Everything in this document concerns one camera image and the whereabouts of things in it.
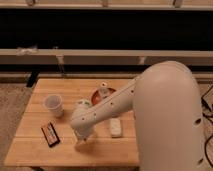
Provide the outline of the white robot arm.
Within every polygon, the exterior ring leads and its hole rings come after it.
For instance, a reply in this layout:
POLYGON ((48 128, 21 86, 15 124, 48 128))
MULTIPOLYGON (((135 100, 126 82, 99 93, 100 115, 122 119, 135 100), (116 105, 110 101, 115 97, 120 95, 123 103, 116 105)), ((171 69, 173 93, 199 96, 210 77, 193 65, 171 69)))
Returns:
POLYGON ((129 110, 140 171, 205 171, 201 97, 187 66, 176 61, 150 66, 97 105, 78 106, 71 127, 85 139, 95 124, 129 110))

